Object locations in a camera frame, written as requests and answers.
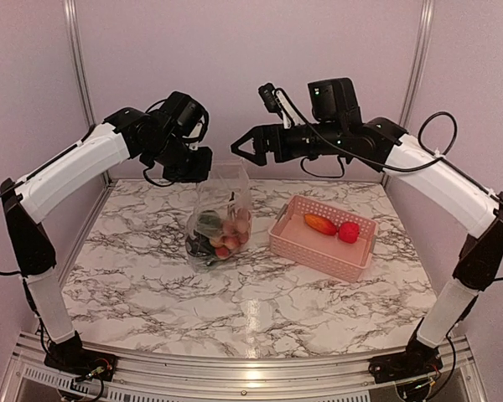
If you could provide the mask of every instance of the marble surface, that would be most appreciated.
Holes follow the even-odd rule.
[[[194,356],[289,358],[400,346],[436,297],[380,184],[251,181],[253,235],[238,258],[195,273],[184,250],[193,185],[121,180],[63,290],[86,341]],[[292,194],[375,219],[355,284],[273,255],[267,228]]]

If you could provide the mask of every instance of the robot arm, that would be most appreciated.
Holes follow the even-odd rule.
[[[309,123],[284,90],[266,84],[259,89],[265,106],[283,125],[255,126],[231,150],[259,166],[267,152],[275,162],[298,157],[356,157],[419,190],[452,214],[467,230],[453,278],[420,322],[406,351],[373,358],[370,372],[377,383],[406,379],[439,368],[438,345],[464,319],[479,292],[495,279],[503,256],[503,193],[477,187],[452,164],[423,149],[417,139],[392,121],[378,117],[362,122],[354,86],[348,78],[308,84],[314,118]],[[252,141],[254,153],[241,150]]]
[[[202,105],[186,94],[173,92],[149,113],[121,109],[35,171],[17,182],[8,179],[2,183],[3,209],[24,290],[52,341],[45,364],[85,375],[97,359],[113,362],[115,357],[82,347],[52,270],[56,265],[54,247],[41,223],[76,189],[127,159],[140,157],[146,170],[160,163],[163,177],[170,182],[207,179],[212,151],[190,144],[203,140],[208,121]],[[111,370],[107,370],[104,379],[110,378]]]

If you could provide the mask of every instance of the basket handle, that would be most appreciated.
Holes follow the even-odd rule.
[[[276,222],[279,222],[281,220],[281,218],[287,213],[287,208],[288,208],[288,204],[285,203],[276,215]]]
[[[370,252],[371,254],[373,254],[373,253],[374,253],[374,251],[375,251],[375,245],[376,245],[376,240],[377,240],[377,239],[378,239],[378,236],[377,236],[376,234],[374,234],[374,235],[372,236],[372,243],[371,243],[371,247],[369,248],[369,252]]]

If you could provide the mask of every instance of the pink plastic basket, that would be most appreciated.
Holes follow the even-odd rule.
[[[349,245],[337,236],[322,234],[305,224],[305,214],[324,216],[338,227],[344,222],[356,222],[360,237]],[[378,232],[378,224],[372,219],[295,195],[283,206],[276,221],[268,231],[274,254],[348,282],[356,282],[371,263]]]

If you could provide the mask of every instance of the plastic bag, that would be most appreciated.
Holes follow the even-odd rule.
[[[209,178],[197,187],[198,201],[186,224],[186,251],[197,271],[230,259],[249,241],[252,196],[241,162],[213,163]]]

